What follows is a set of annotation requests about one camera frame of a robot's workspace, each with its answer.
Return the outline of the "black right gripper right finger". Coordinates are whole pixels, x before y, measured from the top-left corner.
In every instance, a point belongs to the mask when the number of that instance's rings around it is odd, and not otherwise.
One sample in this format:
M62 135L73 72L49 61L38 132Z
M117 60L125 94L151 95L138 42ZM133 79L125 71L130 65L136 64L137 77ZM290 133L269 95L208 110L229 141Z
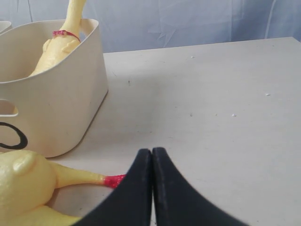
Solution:
M165 148L152 150L158 226L245 226L203 197L176 168Z

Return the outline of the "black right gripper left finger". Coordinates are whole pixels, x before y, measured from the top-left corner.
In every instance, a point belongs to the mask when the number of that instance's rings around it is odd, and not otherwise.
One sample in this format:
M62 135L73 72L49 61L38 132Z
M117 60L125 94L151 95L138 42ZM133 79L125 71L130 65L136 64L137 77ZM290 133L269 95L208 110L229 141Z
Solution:
M152 155L140 149L121 183L79 226L148 226L152 207Z

